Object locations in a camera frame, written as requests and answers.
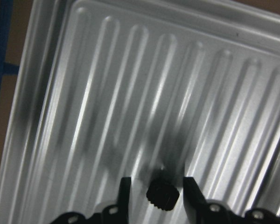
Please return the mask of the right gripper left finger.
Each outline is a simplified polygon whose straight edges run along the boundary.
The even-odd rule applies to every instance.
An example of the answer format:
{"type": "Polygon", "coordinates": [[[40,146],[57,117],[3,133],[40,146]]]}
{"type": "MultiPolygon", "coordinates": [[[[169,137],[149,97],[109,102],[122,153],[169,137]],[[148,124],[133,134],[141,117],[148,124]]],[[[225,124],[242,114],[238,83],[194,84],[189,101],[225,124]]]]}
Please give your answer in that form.
{"type": "Polygon", "coordinates": [[[131,190],[131,177],[122,177],[118,197],[115,204],[109,205],[102,211],[103,224],[129,223],[129,198],[131,190]]]}

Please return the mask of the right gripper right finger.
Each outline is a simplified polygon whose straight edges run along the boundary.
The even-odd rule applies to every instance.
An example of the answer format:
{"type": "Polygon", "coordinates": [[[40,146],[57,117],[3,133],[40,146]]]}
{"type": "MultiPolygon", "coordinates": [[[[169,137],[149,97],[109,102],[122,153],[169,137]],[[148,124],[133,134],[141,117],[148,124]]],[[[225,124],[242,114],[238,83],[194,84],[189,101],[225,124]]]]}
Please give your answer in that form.
{"type": "Polygon", "coordinates": [[[183,205],[191,224],[231,224],[229,210],[219,201],[207,200],[193,177],[183,178],[183,205]]]}

